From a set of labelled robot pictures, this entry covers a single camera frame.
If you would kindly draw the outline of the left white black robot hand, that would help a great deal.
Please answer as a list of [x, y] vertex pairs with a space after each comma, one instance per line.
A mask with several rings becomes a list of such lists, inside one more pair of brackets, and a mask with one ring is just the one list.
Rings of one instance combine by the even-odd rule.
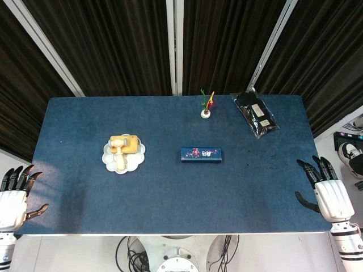
[[45, 213], [46, 203], [38, 210], [27, 211], [27, 199], [36, 179], [42, 174], [30, 174], [33, 164], [9, 169], [1, 180], [1, 232], [15, 232], [24, 222]]

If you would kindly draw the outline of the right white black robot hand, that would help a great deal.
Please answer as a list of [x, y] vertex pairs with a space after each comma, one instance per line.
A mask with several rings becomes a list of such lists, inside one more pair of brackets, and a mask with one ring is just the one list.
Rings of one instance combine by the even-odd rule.
[[350, 197], [344, 183], [338, 179], [332, 164], [324, 157], [313, 156], [317, 168], [297, 159], [314, 191], [317, 203], [307, 201], [296, 191], [295, 197], [305, 208], [322, 215], [330, 223], [349, 221], [354, 215]]

